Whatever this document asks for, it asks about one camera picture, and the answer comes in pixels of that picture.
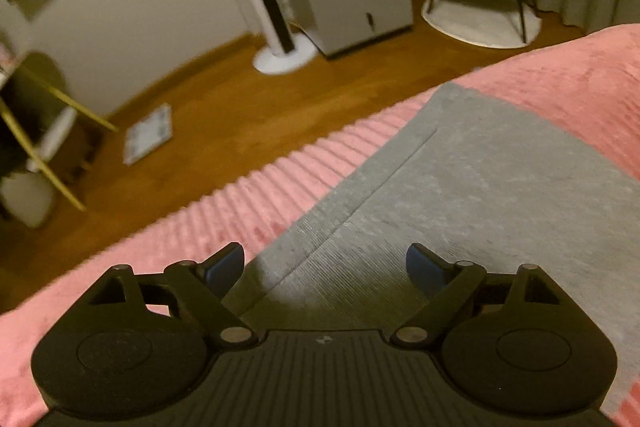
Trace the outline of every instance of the wooden floor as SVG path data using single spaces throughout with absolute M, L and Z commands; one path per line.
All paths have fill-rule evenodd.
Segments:
M 42 229 L 0 224 L 0 311 L 120 238 L 278 156 L 521 52 L 444 36 L 421 19 L 423 1 L 414 0 L 410 32 L 335 60 L 318 57 L 285 76 L 258 74 L 252 68 L 255 50 L 246 48 L 123 115 L 115 122 L 120 133 L 106 136 L 94 169 L 74 187 L 88 212 L 60 200 Z M 581 36 L 556 14 L 542 18 L 542 32 L 531 48 Z M 162 102 L 174 110 L 174 139 L 124 166 L 124 130 Z

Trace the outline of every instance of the cabinet handle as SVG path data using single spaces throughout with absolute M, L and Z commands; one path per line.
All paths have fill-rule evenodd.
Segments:
M 371 31 L 376 31 L 376 22 L 373 20 L 373 15 L 369 12 L 367 12 L 367 22 L 369 23 L 369 26 L 371 26 Z

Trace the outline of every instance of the metal screw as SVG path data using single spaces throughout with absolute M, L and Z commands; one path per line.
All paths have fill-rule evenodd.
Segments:
M 415 326 L 407 326 L 396 331 L 396 337 L 407 344 L 420 343 L 425 341 L 428 336 L 429 333 Z
M 240 344 L 248 341 L 252 336 L 251 330 L 242 326 L 233 326 L 226 328 L 220 333 L 220 338 L 229 344 Z

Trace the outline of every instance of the round white rug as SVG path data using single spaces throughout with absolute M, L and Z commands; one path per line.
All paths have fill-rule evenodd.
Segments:
M 522 42 L 522 28 L 517 0 L 429 0 L 422 5 L 422 18 L 449 37 L 485 48 L 524 48 L 538 34 L 542 21 L 524 5 L 527 43 Z

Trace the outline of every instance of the tower fan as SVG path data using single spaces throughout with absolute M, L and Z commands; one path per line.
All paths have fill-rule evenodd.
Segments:
M 292 34 L 277 0 L 251 0 L 267 45 L 254 57 L 254 67 L 264 74 L 290 73 L 305 66 L 318 52 L 302 33 Z

